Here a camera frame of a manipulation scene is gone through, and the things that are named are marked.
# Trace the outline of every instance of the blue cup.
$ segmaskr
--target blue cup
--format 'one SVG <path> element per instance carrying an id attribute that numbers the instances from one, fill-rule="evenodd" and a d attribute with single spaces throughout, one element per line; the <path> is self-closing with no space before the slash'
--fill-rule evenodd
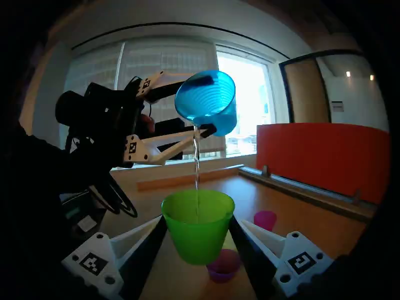
<path id="1" fill-rule="evenodd" d="M 186 80 L 175 96 L 175 109 L 196 126 L 213 124 L 217 137 L 236 126 L 235 83 L 218 70 L 197 73 Z"/>

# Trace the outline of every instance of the green cup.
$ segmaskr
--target green cup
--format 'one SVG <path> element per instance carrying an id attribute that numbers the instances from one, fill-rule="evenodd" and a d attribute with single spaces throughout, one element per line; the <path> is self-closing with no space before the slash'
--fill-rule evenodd
<path id="1" fill-rule="evenodd" d="M 175 248 L 191 265 L 207 265 L 217 259 L 234 209 L 231 197 L 205 189 L 176 192 L 161 204 Z"/>

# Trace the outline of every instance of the table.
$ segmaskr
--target table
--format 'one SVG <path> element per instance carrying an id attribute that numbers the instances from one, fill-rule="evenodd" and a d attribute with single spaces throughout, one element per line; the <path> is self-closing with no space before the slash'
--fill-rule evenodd
<path id="1" fill-rule="evenodd" d="M 219 178 L 200 184 L 202 189 L 223 192 L 235 202 L 236 219 L 253 221 L 261 210 L 273 211 L 277 221 L 273 232 L 286 236 L 300 231 L 327 255 L 335 259 L 348 254 L 355 246 L 366 224 L 306 203 L 239 175 Z M 110 238 L 139 226 L 161 214 L 161 202 L 176 191 L 192 189 L 193 185 L 137 192 L 121 185 L 135 205 L 138 218 L 107 212 L 100 231 Z M 242 266 L 228 283 L 209 280 L 205 266 L 193 266 L 180 259 L 167 232 L 140 299 L 256 299 L 246 270 Z"/>

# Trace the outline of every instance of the purple cup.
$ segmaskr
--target purple cup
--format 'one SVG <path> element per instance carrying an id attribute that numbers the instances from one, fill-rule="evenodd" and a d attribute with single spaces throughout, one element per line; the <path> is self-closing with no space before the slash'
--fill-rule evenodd
<path id="1" fill-rule="evenodd" d="M 254 224 L 268 231 L 272 231 L 276 221 L 277 214 L 270 210 L 262 210 L 254 215 Z"/>
<path id="2" fill-rule="evenodd" d="M 236 251 L 222 249 L 217 259 L 206 267 L 210 279 L 217 284 L 222 284 L 231 280 L 240 266 L 241 259 Z"/>

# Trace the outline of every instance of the orange panel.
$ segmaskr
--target orange panel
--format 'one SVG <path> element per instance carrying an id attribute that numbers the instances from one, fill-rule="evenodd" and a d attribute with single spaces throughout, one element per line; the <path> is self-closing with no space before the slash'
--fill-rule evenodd
<path id="1" fill-rule="evenodd" d="M 257 168 L 379 204 L 390 172 L 390 136 L 351 124 L 290 123 L 257 127 Z"/>

